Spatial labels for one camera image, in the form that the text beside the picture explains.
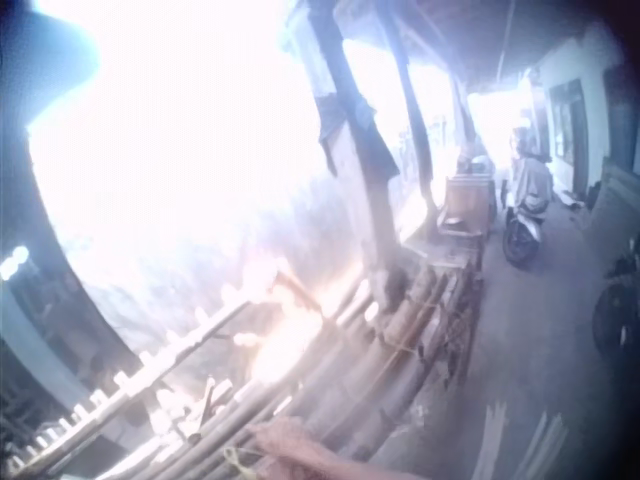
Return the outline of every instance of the walkway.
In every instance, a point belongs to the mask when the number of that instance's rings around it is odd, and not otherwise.
[[[507,424],[494,479],[511,479],[545,411],[561,414],[569,430],[552,477],[589,478],[587,472],[595,473],[606,454],[614,424],[610,382],[590,325],[603,286],[601,267],[571,212],[558,202],[528,271],[504,259],[500,219],[494,230],[466,385],[445,393],[432,378],[407,424],[372,461],[434,480],[471,479],[486,408],[505,402]]]

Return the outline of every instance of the white wall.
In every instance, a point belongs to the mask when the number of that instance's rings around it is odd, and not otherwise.
[[[604,72],[624,60],[608,28],[596,22],[582,38],[570,38],[549,52],[539,63],[540,79],[547,94],[547,117],[551,155],[555,153],[553,113],[549,89],[577,78],[582,83],[589,135],[589,186],[600,179],[603,157],[609,155],[609,116],[604,89]],[[556,180],[571,190],[573,168],[554,157],[551,166]]]

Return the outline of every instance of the house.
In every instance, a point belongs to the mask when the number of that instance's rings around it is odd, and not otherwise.
[[[545,93],[556,192],[587,201],[585,235],[609,262],[640,231],[632,69],[607,26],[595,22],[547,53],[534,76]]]

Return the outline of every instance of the human hand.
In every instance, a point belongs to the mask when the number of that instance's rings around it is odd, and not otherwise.
[[[258,446],[275,457],[295,459],[306,447],[314,443],[299,418],[278,417],[269,423],[249,425]]]

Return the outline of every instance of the roof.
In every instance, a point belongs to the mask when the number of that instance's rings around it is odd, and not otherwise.
[[[512,0],[415,0],[444,37],[472,89],[495,84]],[[580,35],[593,15],[569,0],[513,0],[502,77],[537,63],[565,38]]]

